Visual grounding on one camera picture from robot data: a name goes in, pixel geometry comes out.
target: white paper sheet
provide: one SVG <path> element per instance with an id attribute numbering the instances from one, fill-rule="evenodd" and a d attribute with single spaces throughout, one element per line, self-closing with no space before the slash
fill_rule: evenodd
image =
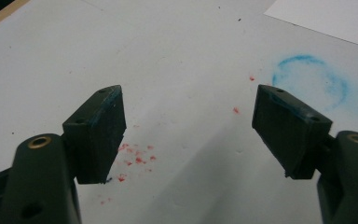
<path id="1" fill-rule="evenodd" d="M 265 14 L 358 44 L 358 0 L 277 0 Z"/>

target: table surface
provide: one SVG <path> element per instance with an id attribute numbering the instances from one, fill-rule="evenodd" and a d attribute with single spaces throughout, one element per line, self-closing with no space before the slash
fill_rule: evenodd
<path id="1" fill-rule="evenodd" d="M 0 22 L 0 171 L 118 84 L 127 145 L 109 183 L 78 186 L 83 223 L 321 223 L 319 174 L 284 178 L 251 127 L 257 85 L 358 132 L 358 45 L 273 2 L 31 0 Z"/>

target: blue ink circle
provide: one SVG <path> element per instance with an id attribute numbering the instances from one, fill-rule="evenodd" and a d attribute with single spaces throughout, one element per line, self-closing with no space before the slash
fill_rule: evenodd
<path id="1" fill-rule="evenodd" d="M 312 55 L 297 55 L 281 61 L 272 76 L 272 86 L 323 110 L 341 105 L 348 94 L 348 83 Z"/>

